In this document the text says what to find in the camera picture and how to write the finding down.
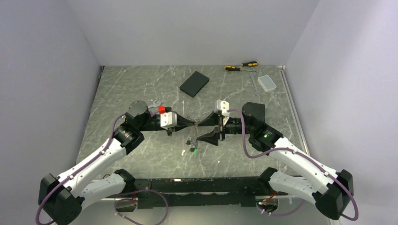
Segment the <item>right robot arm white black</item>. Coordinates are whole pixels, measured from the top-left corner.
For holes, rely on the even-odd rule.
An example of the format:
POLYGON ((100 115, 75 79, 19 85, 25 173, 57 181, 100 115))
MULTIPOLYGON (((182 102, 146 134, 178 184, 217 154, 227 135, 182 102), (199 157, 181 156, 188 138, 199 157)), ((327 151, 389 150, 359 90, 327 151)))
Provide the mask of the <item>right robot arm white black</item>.
POLYGON ((198 126, 214 127, 211 133, 198 137, 199 141, 218 145, 226 134, 241 135, 248 158, 269 156, 300 175, 293 177, 275 168, 267 168, 258 177, 259 190, 263 194, 276 191, 301 198, 332 220, 344 217, 356 221, 359 218, 358 205, 353 197, 352 174, 345 169, 338 172, 318 162, 268 125, 264 104, 247 102, 237 110, 231 109, 228 102, 217 100, 214 111, 198 126))

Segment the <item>key bunch with rings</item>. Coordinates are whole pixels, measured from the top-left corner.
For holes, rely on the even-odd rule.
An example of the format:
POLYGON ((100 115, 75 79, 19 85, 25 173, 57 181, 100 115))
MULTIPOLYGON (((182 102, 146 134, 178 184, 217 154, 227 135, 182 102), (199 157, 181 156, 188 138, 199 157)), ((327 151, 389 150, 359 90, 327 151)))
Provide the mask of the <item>key bunch with rings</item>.
POLYGON ((199 142, 196 140, 197 137, 199 137, 199 126, 198 123, 200 122, 200 119, 195 119, 195 126, 189 127, 190 131, 188 134, 188 138, 186 141, 186 145, 189 146, 189 151, 193 153, 195 149, 198 149, 199 151, 199 142))

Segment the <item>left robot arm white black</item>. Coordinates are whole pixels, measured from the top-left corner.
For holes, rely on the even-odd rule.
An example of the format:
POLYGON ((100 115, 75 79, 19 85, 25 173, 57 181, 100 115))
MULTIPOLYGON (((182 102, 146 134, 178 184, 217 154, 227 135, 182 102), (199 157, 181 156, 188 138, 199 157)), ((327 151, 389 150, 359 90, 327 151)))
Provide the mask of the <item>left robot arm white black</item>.
POLYGON ((128 197, 134 193, 135 178, 120 169, 108 178, 95 181, 95 177, 112 163, 130 154, 144 141, 144 131, 179 131, 195 125, 169 107, 159 106, 150 111, 144 101, 134 101, 126 113, 113 122, 110 137, 93 153, 72 168, 57 176, 48 174, 39 187, 36 224, 41 224, 44 211, 50 225, 68 225, 83 209, 114 194, 128 197))

